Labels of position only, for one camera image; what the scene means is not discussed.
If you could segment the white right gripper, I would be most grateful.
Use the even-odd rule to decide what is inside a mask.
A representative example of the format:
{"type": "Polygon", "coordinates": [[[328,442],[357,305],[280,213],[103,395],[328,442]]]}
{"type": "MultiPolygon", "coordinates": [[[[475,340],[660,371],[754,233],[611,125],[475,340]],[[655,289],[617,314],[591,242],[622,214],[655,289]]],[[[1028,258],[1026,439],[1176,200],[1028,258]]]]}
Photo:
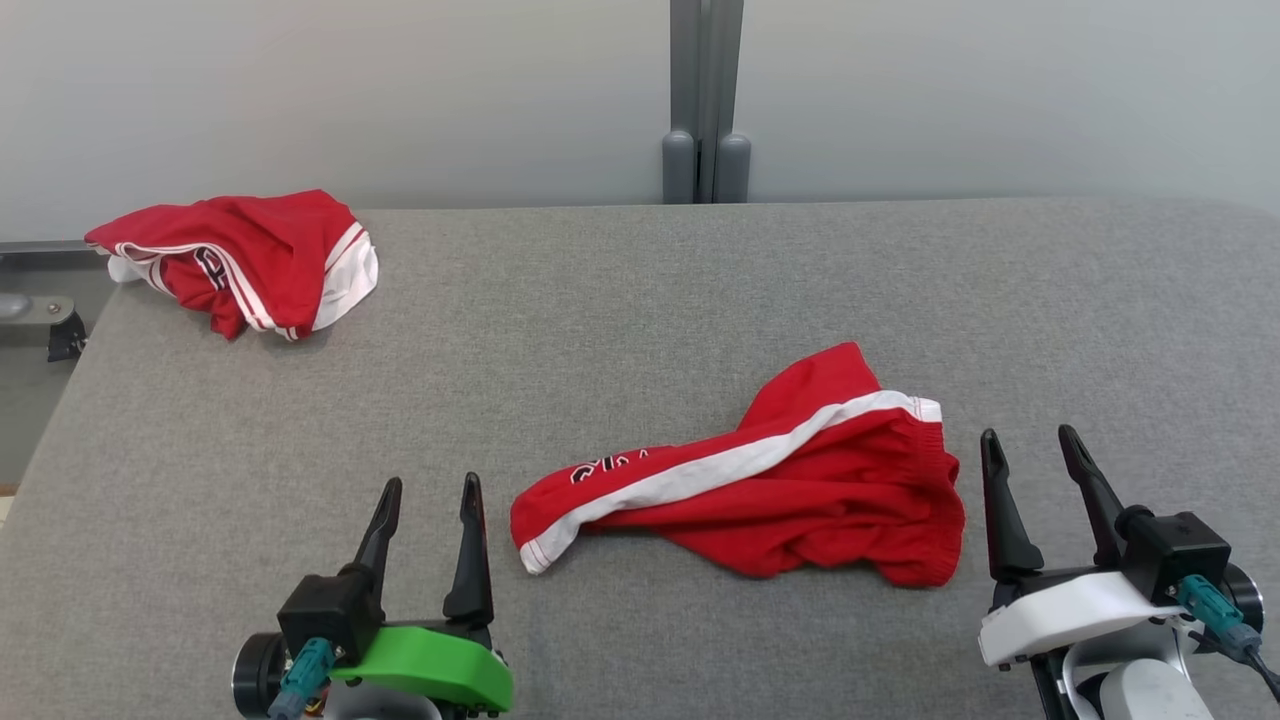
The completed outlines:
{"type": "MultiPolygon", "coordinates": [[[[1116,520],[1124,506],[1100,470],[1079,433],[1059,427],[1059,443],[1068,474],[1082,492],[1094,538],[1094,565],[1117,569],[1126,542],[1116,520]]],[[[1087,573],[1066,582],[1019,594],[1012,583],[1037,575],[1044,566],[1030,541],[1009,484],[1010,466],[995,429],[980,434],[980,468],[986,538],[993,589],[992,609],[982,619],[978,644],[989,667],[1020,657],[1125,632],[1152,618],[1174,618],[1181,607],[1157,606],[1121,573],[1087,573]]]]}

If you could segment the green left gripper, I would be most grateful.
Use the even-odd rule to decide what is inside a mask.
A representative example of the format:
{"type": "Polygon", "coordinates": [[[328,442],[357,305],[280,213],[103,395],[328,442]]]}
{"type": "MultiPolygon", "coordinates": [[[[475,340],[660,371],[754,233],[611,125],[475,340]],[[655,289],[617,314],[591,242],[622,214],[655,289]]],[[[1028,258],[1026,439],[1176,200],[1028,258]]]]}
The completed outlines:
{"type": "MultiPolygon", "coordinates": [[[[392,477],[349,564],[367,578],[375,601],[381,600],[402,495],[402,479],[392,477]]],[[[475,471],[463,479],[460,521],[462,538],[443,614],[451,625],[486,630],[495,610],[483,486],[475,471]]],[[[360,664],[335,667],[330,678],[333,714],[507,714],[515,707],[515,679],[499,653],[424,626],[384,626],[360,664]]]]}

